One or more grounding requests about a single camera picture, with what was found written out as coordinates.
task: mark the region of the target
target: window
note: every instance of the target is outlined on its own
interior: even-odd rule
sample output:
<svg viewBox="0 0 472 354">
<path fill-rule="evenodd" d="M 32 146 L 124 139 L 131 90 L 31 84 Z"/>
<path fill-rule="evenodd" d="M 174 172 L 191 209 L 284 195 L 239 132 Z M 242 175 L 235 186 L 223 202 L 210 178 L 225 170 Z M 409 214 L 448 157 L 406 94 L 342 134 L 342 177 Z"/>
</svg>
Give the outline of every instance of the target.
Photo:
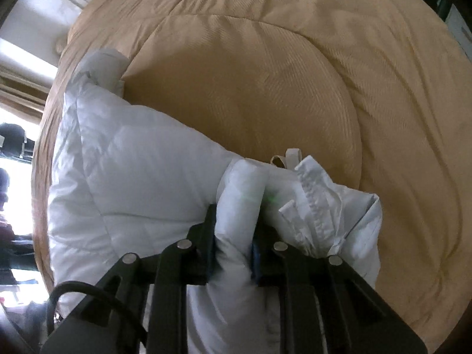
<svg viewBox="0 0 472 354">
<path fill-rule="evenodd" d="M 0 123 L 18 124 L 29 139 L 36 141 L 39 135 L 39 126 L 22 120 L 0 108 Z M 9 201 L 4 206 L 3 215 L 11 224 L 16 235 L 32 233 L 31 214 L 31 165 L 0 158 L 0 168 L 4 168 L 10 175 L 8 190 Z M 0 285 L 0 297 L 4 298 L 4 305 L 12 307 L 29 302 L 42 302 L 48 298 L 41 274 L 37 271 L 12 270 L 18 282 L 36 280 L 38 283 L 27 283 L 14 286 L 11 289 Z"/>
</svg>

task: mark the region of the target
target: white wall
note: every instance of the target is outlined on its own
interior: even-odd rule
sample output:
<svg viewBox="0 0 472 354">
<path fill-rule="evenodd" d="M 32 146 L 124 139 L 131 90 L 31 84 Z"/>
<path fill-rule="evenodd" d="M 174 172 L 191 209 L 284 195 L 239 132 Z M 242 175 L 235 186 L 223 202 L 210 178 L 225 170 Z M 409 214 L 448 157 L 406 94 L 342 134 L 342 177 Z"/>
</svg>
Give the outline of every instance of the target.
<svg viewBox="0 0 472 354">
<path fill-rule="evenodd" d="M 74 0 L 85 6 L 90 0 Z M 69 0 L 18 0 L 0 28 L 0 39 L 57 66 L 56 42 L 67 35 L 82 11 Z"/>
<path fill-rule="evenodd" d="M 4 39 L 0 39 L 0 65 L 48 88 L 52 86 L 58 70 L 54 65 Z"/>
</svg>

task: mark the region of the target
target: bed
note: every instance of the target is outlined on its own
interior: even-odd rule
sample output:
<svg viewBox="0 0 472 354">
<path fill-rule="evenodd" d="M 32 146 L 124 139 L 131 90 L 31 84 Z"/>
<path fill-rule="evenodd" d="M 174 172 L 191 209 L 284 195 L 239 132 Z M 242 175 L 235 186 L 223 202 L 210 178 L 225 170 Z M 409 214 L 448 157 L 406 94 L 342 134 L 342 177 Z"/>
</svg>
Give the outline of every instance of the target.
<svg viewBox="0 0 472 354">
<path fill-rule="evenodd" d="M 124 98 L 243 157 L 299 147 L 379 195 L 382 297 L 430 352 L 472 298 L 472 64 L 422 0 L 93 0 L 69 33 L 33 161 L 35 251 L 53 285 L 51 159 L 92 48 L 131 61 Z"/>
</svg>

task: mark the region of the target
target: white fabric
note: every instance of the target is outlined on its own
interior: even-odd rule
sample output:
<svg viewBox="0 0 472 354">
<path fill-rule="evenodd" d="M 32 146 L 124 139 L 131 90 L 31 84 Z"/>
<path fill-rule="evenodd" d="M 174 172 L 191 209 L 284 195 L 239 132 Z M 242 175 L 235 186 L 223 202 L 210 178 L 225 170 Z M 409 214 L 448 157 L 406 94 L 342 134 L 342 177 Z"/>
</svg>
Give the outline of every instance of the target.
<svg viewBox="0 0 472 354">
<path fill-rule="evenodd" d="M 294 170 L 243 159 L 169 116 L 118 93 L 129 61 L 96 51 L 65 93 L 49 197 L 56 283 L 95 284 L 128 252 L 158 254 L 184 238 L 217 202 L 217 269 L 188 288 L 191 353 L 278 352 L 278 299 L 251 281 L 249 252 L 260 211 L 305 254 L 339 254 L 374 286 L 381 206 L 374 194 L 334 184 L 298 151 Z M 60 300 L 67 315 L 78 294 Z"/>
<path fill-rule="evenodd" d="M 301 161 L 301 150 L 298 148 L 287 149 L 285 157 L 274 156 L 271 158 L 271 165 L 278 166 L 289 170 L 295 170 Z"/>
</svg>

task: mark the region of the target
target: metal rivet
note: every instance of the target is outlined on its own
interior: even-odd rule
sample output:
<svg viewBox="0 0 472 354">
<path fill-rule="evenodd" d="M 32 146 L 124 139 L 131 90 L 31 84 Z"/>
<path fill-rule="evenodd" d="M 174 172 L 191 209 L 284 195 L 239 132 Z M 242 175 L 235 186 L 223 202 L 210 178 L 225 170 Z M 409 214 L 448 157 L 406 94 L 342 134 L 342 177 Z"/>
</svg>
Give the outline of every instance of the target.
<svg viewBox="0 0 472 354">
<path fill-rule="evenodd" d="M 138 256 L 136 254 L 128 253 L 128 254 L 125 254 L 121 260 L 123 261 L 123 263 L 125 263 L 127 265 L 130 265 L 134 261 L 136 261 L 136 258 L 138 258 Z"/>
<path fill-rule="evenodd" d="M 338 255 L 331 255 L 329 258 L 328 258 L 328 261 L 330 262 L 331 265 L 333 266 L 339 266 L 339 265 L 342 265 L 343 264 L 343 259 L 338 256 Z"/>
<path fill-rule="evenodd" d="M 177 247 L 179 249 L 188 249 L 189 247 L 192 247 L 192 241 L 190 240 L 180 240 L 179 242 L 177 242 Z"/>
<path fill-rule="evenodd" d="M 282 241 L 277 241 L 274 243 L 274 250 L 277 252 L 284 252 L 289 248 L 289 245 L 287 245 L 285 242 Z"/>
</svg>

